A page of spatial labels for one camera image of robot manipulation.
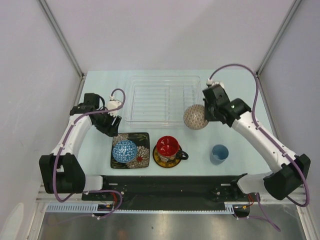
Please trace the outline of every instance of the blue cup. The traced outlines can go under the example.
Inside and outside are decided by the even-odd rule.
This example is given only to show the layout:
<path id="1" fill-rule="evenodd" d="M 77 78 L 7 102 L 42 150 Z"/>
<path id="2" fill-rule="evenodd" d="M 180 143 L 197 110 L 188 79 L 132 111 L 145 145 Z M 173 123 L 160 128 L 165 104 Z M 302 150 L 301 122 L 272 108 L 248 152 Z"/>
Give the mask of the blue cup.
<path id="1" fill-rule="evenodd" d="M 222 144 L 218 144 L 212 148 L 212 151 L 210 153 L 210 161 L 214 165 L 218 165 L 223 163 L 228 156 L 229 156 L 228 148 Z"/>

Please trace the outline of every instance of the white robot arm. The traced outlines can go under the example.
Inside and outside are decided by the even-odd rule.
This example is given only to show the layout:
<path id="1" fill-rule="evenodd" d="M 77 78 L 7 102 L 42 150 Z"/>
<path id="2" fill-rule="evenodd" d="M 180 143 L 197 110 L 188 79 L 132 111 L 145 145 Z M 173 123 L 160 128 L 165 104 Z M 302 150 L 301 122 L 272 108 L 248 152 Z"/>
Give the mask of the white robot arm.
<path id="1" fill-rule="evenodd" d="M 115 100 L 112 94 L 120 90 L 123 93 L 123 102 Z M 125 95 L 123 90 L 115 89 L 110 101 L 105 106 L 105 100 L 95 93 L 86 93 L 83 103 L 74 106 L 70 111 L 68 126 L 58 145 L 49 155 L 42 155 L 39 160 L 40 171 L 45 191 L 57 193 L 82 193 L 97 191 L 103 187 L 103 178 L 100 175 L 87 175 L 78 163 L 78 153 L 81 144 L 94 125 L 100 132 L 109 137 L 118 135 L 121 117 L 118 110 L 123 106 Z"/>
<path id="2" fill-rule="evenodd" d="M 310 159 L 297 156 L 268 132 L 256 119 L 251 108 L 241 99 L 230 101 L 223 85 L 209 82 L 204 94 L 204 118 L 209 122 L 222 122 L 244 136 L 261 154 L 271 172 L 245 174 L 237 185 L 245 194 L 270 193 L 282 200 L 298 188 L 306 185 Z"/>

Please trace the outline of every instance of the red cup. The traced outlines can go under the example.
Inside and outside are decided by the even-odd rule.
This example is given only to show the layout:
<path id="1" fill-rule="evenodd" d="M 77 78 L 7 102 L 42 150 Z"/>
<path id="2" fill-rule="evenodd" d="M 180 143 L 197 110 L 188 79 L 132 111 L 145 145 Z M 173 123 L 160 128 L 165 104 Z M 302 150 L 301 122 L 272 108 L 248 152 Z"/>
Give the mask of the red cup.
<path id="1" fill-rule="evenodd" d="M 156 150 L 158 154 L 166 159 L 178 158 L 181 160 L 187 160 L 189 155 L 180 150 L 177 139 L 173 136 L 163 136 L 156 143 Z"/>

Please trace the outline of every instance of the light blue tabletop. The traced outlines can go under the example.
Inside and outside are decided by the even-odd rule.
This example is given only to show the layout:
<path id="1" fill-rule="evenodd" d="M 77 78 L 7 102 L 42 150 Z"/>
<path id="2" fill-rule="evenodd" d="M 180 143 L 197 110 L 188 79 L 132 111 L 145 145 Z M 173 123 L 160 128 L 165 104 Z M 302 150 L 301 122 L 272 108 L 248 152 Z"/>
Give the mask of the light blue tabletop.
<path id="1" fill-rule="evenodd" d="M 96 93 L 106 101 L 113 89 L 127 89 L 132 76 L 199 76 L 201 86 L 212 70 L 133 70 L 133 71 L 89 71 L 82 90 L 80 102 L 85 93 Z M 246 70 L 226 69 L 215 75 L 215 81 L 224 83 L 230 100 L 241 98 L 250 107 L 254 100 L 255 81 Z M 122 100 L 120 92 L 116 99 Z M 180 128 L 132 128 L 126 122 L 125 109 L 119 111 L 122 121 L 119 133 L 148 132 L 150 135 L 150 164 L 140 169 L 112 169 L 110 157 L 112 138 L 92 127 L 85 136 L 79 151 L 78 161 L 86 174 L 112 176 L 218 176 L 240 175 L 243 173 L 260 174 L 269 172 L 267 163 L 259 153 L 239 133 L 220 122 L 210 122 L 201 130 L 191 130 L 186 126 Z M 267 113 L 259 96 L 256 116 L 271 132 Z M 152 150 L 157 140 L 165 135 L 175 137 L 182 149 L 189 154 L 189 159 L 181 161 L 173 168 L 158 166 L 152 157 Z M 229 150 L 228 158 L 220 165 L 210 162 L 210 151 L 217 144 L 225 145 Z"/>

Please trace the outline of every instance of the plastic container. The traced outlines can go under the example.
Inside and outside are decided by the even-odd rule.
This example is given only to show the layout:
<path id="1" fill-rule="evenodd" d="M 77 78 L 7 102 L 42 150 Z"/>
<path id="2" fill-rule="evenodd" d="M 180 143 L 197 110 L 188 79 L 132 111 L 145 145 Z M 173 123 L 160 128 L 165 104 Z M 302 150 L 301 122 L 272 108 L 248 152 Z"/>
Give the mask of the plastic container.
<path id="1" fill-rule="evenodd" d="M 131 127 L 183 127 L 184 112 L 202 100 L 199 76 L 133 76 L 126 88 Z"/>

